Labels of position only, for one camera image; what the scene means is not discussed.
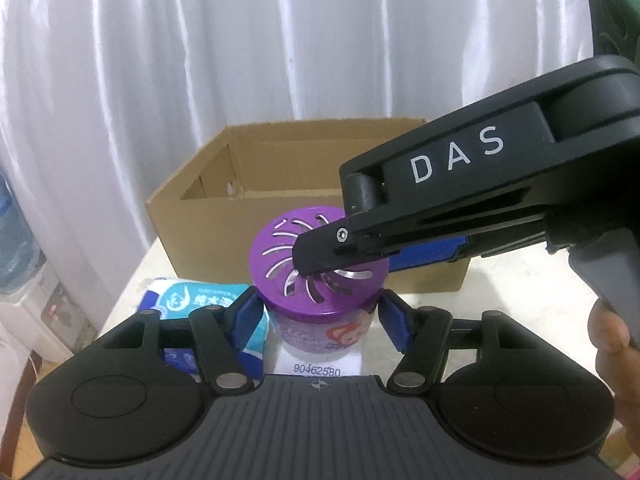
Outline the person's right hand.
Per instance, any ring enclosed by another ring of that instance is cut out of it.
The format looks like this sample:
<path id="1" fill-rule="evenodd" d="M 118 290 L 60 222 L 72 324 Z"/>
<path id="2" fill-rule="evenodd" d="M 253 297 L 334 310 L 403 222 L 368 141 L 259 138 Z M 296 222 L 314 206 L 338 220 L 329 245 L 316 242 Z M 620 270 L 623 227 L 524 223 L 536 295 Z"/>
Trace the person's right hand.
<path id="1" fill-rule="evenodd" d="M 639 351 L 631 345 L 626 323 L 603 299 L 593 305 L 588 334 L 597 349 L 596 370 L 614 392 L 615 418 L 626 430 L 626 440 L 639 454 Z"/>

